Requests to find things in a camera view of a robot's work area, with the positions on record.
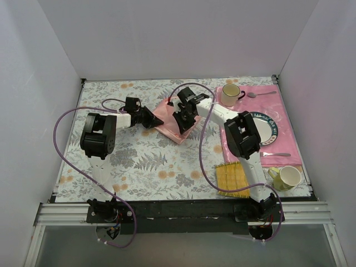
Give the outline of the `peach satin napkin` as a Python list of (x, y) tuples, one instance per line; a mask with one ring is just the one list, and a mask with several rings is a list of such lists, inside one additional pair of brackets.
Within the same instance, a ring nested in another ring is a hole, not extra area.
[(163, 125), (156, 126), (155, 129), (158, 130), (161, 134), (168, 137), (173, 142), (181, 145), (188, 137), (188, 135), (192, 132), (192, 130), (197, 126), (200, 122), (201, 117), (196, 116), (193, 127), (188, 129), (184, 134), (181, 134), (179, 131), (178, 124), (173, 117), (174, 108), (168, 105), (168, 98), (164, 98), (154, 109), (153, 114), (164, 122)]

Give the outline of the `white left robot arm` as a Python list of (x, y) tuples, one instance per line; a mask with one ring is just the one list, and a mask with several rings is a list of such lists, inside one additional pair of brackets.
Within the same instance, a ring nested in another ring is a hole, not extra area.
[(110, 158), (115, 148), (116, 131), (141, 124), (150, 129), (164, 122), (156, 117), (139, 98), (127, 97), (125, 105), (108, 114), (89, 113), (83, 127), (80, 147), (88, 158), (92, 170), (95, 190), (93, 200), (110, 201), (115, 193), (111, 177)]

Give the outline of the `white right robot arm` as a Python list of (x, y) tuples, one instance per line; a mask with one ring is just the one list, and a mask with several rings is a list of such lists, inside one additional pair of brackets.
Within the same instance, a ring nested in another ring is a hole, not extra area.
[[(278, 194), (266, 183), (266, 177), (260, 161), (261, 138), (248, 111), (238, 113), (215, 102), (215, 97), (207, 94), (195, 94), (189, 87), (182, 89), (177, 98), (169, 97), (167, 104), (174, 108), (172, 114), (177, 122), (180, 133), (185, 133), (195, 124), (196, 116), (205, 118), (199, 143), (199, 162), (202, 174), (208, 184), (214, 189), (233, 193), (249, 190), (247, 214), (258, 221), (264, 221), (271, 216), (276, 207)], [(202, 139), (207, 123), (212, 121), (223, 127), (228, 149), (238, 158), (248, 186), (235, 190), (225, 190), (214, 185), (208, 178), (202, 163)]]

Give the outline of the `floral patterned tablecloth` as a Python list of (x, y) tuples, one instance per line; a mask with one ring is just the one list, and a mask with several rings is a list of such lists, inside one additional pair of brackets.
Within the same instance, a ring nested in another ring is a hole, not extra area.
[[(80, 148), (86, 116), (102, 105), (117, 109), (127, 96), (137, 97), (153, 110), (169, 97), (183, 80), (87, 81), (83, 85), (66, 159), (59, 179), (57, 202), (85, 202), (94, 197), (91, 167)], [(218, 199), (219, 193), (205, 180), (199, 162), (199, 143), (203, 122), (178, 145), (156, 129), (141, 125), (119, 130), (111, 154), (113, 189), (126, 201)], [(202, 163), (215, 185), (215, 168), (224, 163), (220, 129), (209, 122), (202, 139)]]

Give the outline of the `white mug black rim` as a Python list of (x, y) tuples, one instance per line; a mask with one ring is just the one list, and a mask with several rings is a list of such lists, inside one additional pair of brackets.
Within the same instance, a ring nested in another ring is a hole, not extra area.
[(240, 99), (245, 97), (245, 91), (241, 90), (239, 86), (229, 83), (222, 87), (220, 102), (227, 107), (233, 107)]

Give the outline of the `small silver spoon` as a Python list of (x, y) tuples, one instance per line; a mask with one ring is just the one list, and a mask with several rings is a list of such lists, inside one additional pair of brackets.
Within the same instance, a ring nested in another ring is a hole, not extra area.
[(266, 92), (266, 93), (253, 93), (253, 92), (249, 92), (249, 93), (247, 94), (247, 96), (248, 96), (249, 98), (256, 98), (256, 97), (258, 97), (258, 96), (274, 95), (274, 94), (277, 94), (277, 92), (276, 92), (276, 91), (271, 91), (271, 92)]

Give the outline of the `yellow bamboo tray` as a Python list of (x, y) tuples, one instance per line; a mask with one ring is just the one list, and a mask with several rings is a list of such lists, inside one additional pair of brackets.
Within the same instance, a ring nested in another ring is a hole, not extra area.
[(222, 164), (215, 168), (217, 186), (224, 190), (237, 190), (249, 186), (240, 162)]

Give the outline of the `pink floral placemat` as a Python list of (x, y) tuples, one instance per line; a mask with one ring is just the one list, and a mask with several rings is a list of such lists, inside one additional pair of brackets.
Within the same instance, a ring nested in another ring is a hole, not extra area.
[(276, 85), (266, 86), (240, 86), (245, 93), (266, 93), (276, 91), (277, 94), (258, 96), (249, 98), (248, 96), (240, 99), (230, 110), (243, 112), (261, 112), (270, 116), (277, 124), (279, 129), (278, 138), (271, 145), (260, 146), (261, 152), (268, 153), (289, 153), (291, 156), (267, 156), (261, 157), (263, 167), (282, 167), (282, 166), (300, 166), (301, 158), (296, 147), (293, 129), (290, 125), (288, 115), (284, 108), (280, 93)]

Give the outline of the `white plate green rim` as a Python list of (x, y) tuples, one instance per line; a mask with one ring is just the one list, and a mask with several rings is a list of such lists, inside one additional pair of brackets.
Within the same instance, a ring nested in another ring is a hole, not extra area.
[(260, 145), (267, 146), (275, 142), (279, 134), (276, 122), (261, 112), (252, 112), (251, 115), (261, 138)]

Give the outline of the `silver fork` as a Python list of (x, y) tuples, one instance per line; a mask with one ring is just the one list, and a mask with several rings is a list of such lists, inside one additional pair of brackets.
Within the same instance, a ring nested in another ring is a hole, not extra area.
[(268, 153), (268, 152), (261, 152), (260, 156), (262, 157), (267, 157), (267, 156), (284, 156), (284, 157), (289, 157), (291, 154), (289, 153)]

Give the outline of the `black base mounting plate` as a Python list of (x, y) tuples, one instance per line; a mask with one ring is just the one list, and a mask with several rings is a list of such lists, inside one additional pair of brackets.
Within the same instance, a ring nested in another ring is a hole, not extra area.
[(248, 223), (284, 221), (279, 203), (257, 206), (250, 199), (88, 201), (86, 221), (117, 227), (122, 235), (153, 233), (232, 233), (247, 235)]

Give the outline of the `yellow green mug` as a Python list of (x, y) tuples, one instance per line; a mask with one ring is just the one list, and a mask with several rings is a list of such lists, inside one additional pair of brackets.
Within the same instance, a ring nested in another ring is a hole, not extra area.
[(268, 174), (273, 179), (273, 187), (278, 191), (290, 190), (301, 182), (300, 171), (293, 166), (284, 166), (280, 169), (270, 167)]

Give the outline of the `aluminium frame rail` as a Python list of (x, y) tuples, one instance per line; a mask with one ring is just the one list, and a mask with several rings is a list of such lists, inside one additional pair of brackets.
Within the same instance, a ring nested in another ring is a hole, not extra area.
[[(329, 206), (325, 201), (283, 201), (280, 211), (284, 215), (284, 225), (323, 225), (337, 266), (346, 266), (347, 261), (342, 251), (335, 230), (335, 223)], [(46, 226), (98, 226), (86, 221), (89, 204), (87, 203), (53, 203), (40, 204), (34, 220), (34, 241), (28, 252), (25, 264), (35, 264)], [(257, 226), (255, 222), (248, 227)]]

